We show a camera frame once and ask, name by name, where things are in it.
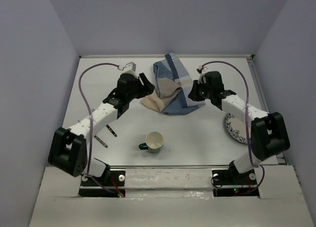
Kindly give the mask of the blue and beige cloth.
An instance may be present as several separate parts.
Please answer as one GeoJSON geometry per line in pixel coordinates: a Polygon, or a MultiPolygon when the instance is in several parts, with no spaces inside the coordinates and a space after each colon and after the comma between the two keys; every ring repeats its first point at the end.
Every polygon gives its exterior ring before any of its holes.
{"type": "Polygon", "coordinates": [[[164,60],[155,62],[153,73],[154,92],[141,100],[146,108],[165,115],[187,115],[205,105],[188,97],[193,80],[176,54],[166,54],[164,60]]]}

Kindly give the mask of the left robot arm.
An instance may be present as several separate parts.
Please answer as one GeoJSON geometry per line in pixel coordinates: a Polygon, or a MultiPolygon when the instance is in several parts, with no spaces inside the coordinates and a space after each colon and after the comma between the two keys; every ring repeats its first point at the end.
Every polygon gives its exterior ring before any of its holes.
{"type": "Polygon", "coordinates": [[[95,111],[69,128],[58,128],[52,139],[48,163],[73,177],[86,175],[98,185],[109,180],[107,165],[92,155],[92,139],[104,127],[119,119],[134,99],[150,95],[154,85],[144,73],[120,75],[117,86],[95,111]]]}

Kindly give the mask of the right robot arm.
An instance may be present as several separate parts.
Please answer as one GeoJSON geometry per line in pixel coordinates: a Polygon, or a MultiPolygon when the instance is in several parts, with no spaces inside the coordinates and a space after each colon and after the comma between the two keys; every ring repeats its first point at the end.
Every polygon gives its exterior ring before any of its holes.
{"type": "Polygon", "coordinates": [[[245,125],[248,151],[233,160],[227,170],[219,174],[220,181],[240,183],[253,168],[263,161],[290,148],[283,116],[268,113],[241,99],[235,92],[224,89],[221,74],[202,68],[194,80],[188,97],[194,101],[210,100],[218,109],[227,112],[245,125]]]}

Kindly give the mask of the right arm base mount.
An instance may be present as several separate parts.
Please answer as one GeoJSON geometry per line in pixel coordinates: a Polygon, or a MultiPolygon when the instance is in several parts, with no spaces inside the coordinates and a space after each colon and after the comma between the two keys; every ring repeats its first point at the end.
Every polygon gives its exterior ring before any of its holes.
{"type": "Polygon", "coordinates": [[[258,189],[254,190],[257,179],[253,169],[236,179],[229,176],[228,169],[212,170],[211,184],[214,197],[260,196],[258,189]]]}

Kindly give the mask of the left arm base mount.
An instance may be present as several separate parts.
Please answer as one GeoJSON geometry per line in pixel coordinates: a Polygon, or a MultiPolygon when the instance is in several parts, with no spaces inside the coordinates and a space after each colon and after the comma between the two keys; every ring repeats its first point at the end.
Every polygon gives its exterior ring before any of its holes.
{"type": "Polygon", "coordinates": [[[98,178],[82,176],[79,196],[124,198],[126,193],[125,178],[126,171],[124,169],[111,169],[108,174],[98,178]]]}

